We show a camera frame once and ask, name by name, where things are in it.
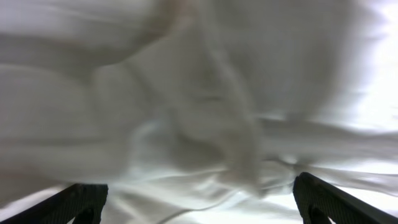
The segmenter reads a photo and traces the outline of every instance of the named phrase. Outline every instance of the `black plastic part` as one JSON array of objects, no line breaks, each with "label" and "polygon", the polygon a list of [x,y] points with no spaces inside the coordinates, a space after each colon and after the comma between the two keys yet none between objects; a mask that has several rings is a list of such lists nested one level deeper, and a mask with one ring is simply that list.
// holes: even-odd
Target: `black plastic part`
[{"label": "black plastic part", "polygon": [[75,184],[1,224],[99,224],[107,185]]},{"label": "black plastic part", "polygon": [[294,182],[293,194],[304,224],[397,224],[398,218],[303,172]]}]

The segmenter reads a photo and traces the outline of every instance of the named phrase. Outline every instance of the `white bedsheet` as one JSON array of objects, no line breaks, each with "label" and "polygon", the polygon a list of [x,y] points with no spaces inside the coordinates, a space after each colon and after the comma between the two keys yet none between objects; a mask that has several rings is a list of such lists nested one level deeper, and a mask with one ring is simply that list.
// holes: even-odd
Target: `white bedsheet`
[{"label": "white bedsheet", "polygon": [[95,182],[102,223],[302,223],[303,171],[398,216],[397,12],[0,1],[0,220]]}]

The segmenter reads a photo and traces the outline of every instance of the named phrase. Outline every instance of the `wrinkled cloth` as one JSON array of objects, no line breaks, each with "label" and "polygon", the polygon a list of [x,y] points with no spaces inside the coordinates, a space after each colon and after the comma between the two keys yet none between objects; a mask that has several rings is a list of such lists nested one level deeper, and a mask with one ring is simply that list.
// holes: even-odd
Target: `wrinkled cloth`
[{"label": "wrinkled cloth", "polygon": [[398,216],[397,12],[0,1],[0,219],[84,182],[103,223],[302,223],[303,171]]}]

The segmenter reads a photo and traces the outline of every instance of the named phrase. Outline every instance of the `crumpled fabric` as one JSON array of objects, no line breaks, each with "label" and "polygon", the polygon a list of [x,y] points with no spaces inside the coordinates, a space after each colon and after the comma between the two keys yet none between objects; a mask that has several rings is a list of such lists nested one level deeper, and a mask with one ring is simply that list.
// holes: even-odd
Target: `crumpled fabric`
[{"label": "crumpled fabric", "polygon": [[83,182],[103,223],[301,223],[304,171],[397,216],[397,12],[0,1],[0,219]]}]

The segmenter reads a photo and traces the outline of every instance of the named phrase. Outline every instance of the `white sheet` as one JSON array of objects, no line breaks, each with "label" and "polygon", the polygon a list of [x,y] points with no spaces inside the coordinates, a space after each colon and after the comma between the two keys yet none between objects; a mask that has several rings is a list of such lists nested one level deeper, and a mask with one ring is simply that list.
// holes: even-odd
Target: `white sheet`
[{"label": "white sheet", "polygon": [[108,3],[0,2],[1,219],[77,181],[103,223],[300,223],[302,171],[398,215],[396,2],[193,1],[150,45],[178,4]]}]

